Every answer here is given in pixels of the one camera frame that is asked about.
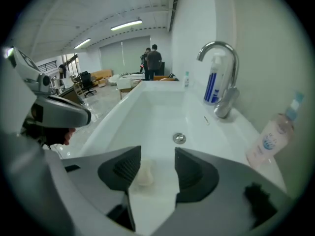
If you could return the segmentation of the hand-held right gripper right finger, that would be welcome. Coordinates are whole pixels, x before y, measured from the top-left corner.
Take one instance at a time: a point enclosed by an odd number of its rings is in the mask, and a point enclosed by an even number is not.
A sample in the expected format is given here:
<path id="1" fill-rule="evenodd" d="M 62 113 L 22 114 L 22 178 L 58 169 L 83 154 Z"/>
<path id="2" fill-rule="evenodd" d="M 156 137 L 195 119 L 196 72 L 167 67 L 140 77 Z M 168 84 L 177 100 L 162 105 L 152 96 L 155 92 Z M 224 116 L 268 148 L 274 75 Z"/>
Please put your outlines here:
<path id="1" fill-rule="evenodd" d="M 179 193 L 159 236 L 266 235 L 287 215 L 291 198 L 239 162 L 177 147 Z"/>

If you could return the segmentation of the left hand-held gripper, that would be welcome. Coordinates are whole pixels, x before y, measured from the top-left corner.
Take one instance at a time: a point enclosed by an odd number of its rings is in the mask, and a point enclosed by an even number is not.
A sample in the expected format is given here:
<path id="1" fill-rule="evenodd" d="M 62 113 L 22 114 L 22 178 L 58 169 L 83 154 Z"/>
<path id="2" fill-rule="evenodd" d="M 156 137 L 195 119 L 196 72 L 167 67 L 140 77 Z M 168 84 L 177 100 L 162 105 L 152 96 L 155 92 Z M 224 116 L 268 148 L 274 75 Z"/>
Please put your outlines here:
<path id="1" fill-rule="evenodd" d="M 18 133 L 30 114 L 43 127 L 82 127 L 91 122 L 85 107 L 50 93 L 50 77 L 16 47 L 0 55 L 0 130 Z"/>

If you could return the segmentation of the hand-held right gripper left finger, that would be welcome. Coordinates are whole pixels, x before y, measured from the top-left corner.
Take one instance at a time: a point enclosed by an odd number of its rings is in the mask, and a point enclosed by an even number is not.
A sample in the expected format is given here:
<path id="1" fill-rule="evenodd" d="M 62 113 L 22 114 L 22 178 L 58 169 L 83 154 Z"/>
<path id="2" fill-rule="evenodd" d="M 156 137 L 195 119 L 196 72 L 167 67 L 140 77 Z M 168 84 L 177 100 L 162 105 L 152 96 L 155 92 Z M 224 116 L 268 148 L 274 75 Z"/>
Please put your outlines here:
<path id="1" fill-rule="evenodd" d="M 104 216 L 135 231 L 128 189 L 141 165 L 141 146 L 64 159 L 70 180 Z"/>

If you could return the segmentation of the person's left hand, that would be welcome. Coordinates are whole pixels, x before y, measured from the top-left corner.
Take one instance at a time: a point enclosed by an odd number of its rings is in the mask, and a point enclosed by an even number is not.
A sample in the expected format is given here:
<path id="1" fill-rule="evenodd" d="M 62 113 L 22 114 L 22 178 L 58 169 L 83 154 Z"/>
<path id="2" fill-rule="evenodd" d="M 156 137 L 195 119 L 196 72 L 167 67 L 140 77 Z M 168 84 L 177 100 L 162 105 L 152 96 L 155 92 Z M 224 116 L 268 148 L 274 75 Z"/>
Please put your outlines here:
<path id="1" fill-rule="evenodd" d="M 24 122 L 20 134 L 37 141 L 41 146 L 69 145 L 75 128 L 50 128 Z"/>

